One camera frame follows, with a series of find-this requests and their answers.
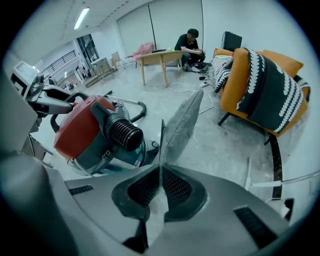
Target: gray cloth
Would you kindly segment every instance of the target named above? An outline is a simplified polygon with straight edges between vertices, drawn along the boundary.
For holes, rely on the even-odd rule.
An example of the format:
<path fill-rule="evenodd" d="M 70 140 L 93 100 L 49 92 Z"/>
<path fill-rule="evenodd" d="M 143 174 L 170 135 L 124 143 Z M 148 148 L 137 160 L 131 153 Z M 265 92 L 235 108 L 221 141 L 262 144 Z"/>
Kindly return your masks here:
<path fill-rule="evenodd" d="M 167 123 L 162 137 L 159 164 L 173 164 L 181 155 L 196 125 L 204 91 L 199 89 L 181 104 Z"/>

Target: table leg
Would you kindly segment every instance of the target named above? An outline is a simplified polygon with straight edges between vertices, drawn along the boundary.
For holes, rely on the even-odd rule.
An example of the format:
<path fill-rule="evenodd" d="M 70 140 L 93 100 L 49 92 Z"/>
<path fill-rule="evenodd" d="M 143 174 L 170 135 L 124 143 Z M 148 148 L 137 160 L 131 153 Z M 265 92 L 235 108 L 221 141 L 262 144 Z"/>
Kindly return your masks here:
<path fill-rule="evenodd" d="M 146 81 L 145 81 L 145 70 L 144 70 L 144 59 L 141 58 L 141 71 L 142 71 L 142 84 L 145 86 L 146 85 Z"/>
<path fill-rule="evenodd" d="M 179 58 L 179 64 L 180 64 L 180 71 L 182 71 L 182 60 L 181 60 L 181 58 Z"/>
<path fill-rule="evenodd" d="M 161 65 L 161 68 L 162 68 L 162 76 L 163 76 L 164 86 L 168 87 L 168 81 L 167 81 L 167 75 L 166 75 L 166 66 L 165 66 L 164 59 L 163 59 L 162 55 L 160 55 L 160 65 Z"/>

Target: black cable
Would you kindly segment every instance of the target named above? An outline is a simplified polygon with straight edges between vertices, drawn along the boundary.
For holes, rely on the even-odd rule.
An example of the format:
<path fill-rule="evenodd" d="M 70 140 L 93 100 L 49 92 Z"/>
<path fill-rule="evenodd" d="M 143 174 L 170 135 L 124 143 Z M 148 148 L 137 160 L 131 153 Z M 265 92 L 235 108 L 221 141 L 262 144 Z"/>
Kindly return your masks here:
<path fill-rule="evenodd" d="M 30 146 L 31 146 L 31 150 L 32 150 L 32 155 L 35 158 L 36 157 L 35 148 L 34 148 L 34 144 L 32 143 L 32 139 L 31 139 L 30 133 L 28 134 L 28 138 L 29 138 L 29 142 L 30 142 Z"/>

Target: ceiling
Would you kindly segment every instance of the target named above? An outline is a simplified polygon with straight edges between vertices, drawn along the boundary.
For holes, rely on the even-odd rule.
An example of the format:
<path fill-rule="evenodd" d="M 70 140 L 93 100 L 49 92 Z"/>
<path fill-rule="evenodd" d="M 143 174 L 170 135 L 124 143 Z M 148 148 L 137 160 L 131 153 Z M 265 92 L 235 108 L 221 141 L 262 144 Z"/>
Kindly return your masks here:
<path fill-rule="evenodd" d="M 11 44 L 18 58 L 33 65 L 54 48 L 75 38 L 103 30 L 111 22 L 148 0 L 47 0 L 29 18 Z M 90 11 L 74 30 L 84 8 Z"/>

